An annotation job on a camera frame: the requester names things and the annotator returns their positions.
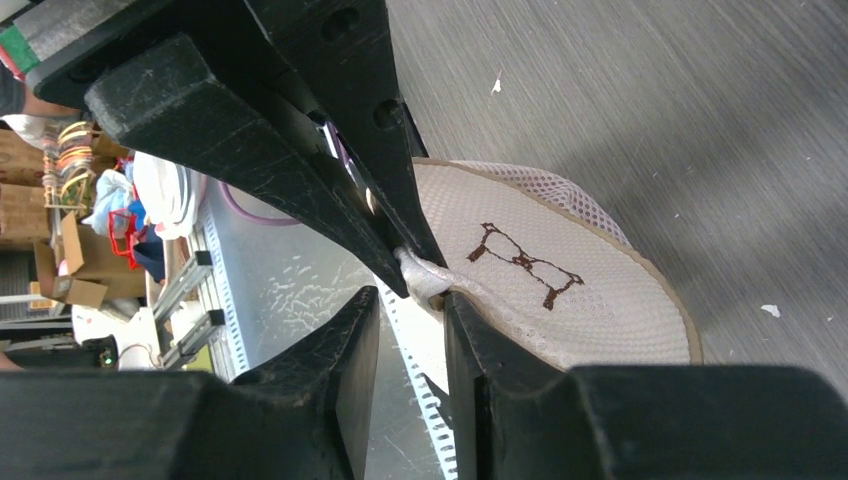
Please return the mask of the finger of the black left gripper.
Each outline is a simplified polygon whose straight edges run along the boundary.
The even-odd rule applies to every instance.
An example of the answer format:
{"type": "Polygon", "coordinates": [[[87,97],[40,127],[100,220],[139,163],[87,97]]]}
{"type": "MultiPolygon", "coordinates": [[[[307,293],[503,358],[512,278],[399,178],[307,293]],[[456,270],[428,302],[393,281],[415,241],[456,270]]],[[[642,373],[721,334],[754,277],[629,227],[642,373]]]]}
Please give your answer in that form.
{"type": "Polygon", "coordinates": [[[415,254],[445,260],[425,219],[383,1],[252,1],[269,43],[340,133],[397,235],[415,254]]]}

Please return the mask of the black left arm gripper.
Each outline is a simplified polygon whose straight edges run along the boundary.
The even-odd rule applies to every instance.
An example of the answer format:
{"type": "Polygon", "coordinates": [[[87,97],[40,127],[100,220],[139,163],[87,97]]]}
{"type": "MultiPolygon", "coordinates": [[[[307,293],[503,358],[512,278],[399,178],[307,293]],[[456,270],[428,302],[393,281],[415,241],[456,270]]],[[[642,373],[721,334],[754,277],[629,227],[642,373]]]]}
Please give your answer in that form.
{"type": "Polygon", "coordinates": [[[299,105],[247,1],[38,1],[13,17],[13,69],[89,107],[122,145],[288,214],[409,294],[387,228],[299,105]]]}

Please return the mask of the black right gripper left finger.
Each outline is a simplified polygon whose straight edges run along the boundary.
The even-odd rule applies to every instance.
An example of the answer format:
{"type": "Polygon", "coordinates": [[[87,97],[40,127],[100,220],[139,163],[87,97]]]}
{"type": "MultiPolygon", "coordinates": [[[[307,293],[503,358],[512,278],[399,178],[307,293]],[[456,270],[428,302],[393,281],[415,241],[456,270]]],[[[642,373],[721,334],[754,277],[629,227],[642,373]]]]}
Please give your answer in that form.
{"type": "Polygon", "coordinates": [[[224,382],[197,371],[1,376],[5,479],[360,479],[379,350],[366,286],[324,325],[224,382]]]}

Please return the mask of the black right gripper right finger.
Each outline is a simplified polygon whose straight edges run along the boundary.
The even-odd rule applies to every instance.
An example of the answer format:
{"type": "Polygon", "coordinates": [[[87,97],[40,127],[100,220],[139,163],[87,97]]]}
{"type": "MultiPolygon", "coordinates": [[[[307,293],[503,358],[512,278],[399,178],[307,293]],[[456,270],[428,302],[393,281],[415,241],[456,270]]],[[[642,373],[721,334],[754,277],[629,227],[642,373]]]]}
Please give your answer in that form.
{"type": "Polygon", "coordinates": [[[560,371],[445,302],[462,479],[843,479],[847,406],[812,371],[580,366],[560,371]]]}

